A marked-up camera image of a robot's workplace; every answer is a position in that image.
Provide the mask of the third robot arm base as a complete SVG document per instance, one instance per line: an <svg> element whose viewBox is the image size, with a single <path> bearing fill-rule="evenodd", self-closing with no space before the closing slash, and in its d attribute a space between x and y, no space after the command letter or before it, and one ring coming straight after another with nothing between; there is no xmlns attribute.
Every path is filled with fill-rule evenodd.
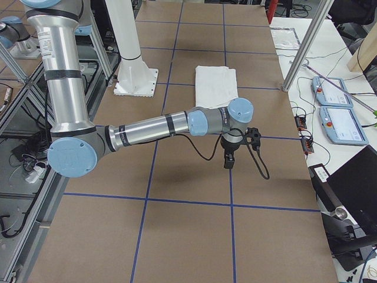
<svg viewBox="0 0 377 283"><path fill-rule="evenodd" d="M41 55L38 41L16 16L1 18L1 43L16 59L36 60Z"/></svg>

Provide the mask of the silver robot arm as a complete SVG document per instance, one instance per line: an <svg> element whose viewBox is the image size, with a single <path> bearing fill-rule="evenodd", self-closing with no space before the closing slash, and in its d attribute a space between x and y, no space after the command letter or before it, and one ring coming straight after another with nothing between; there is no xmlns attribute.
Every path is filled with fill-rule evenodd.
<svg viewBox="0 0 377 283"><path fill-rule="evenodd" d="M122 147L173 137L221 134L226 150L246 142L254 107L245 98L227 106L196 107L129 125L96 126L89 119L75 31L91 14L89 1L24 1L27 20L37 31L44 77L54 113L49 165L65 177L92 171L105 155Z"/></svg>

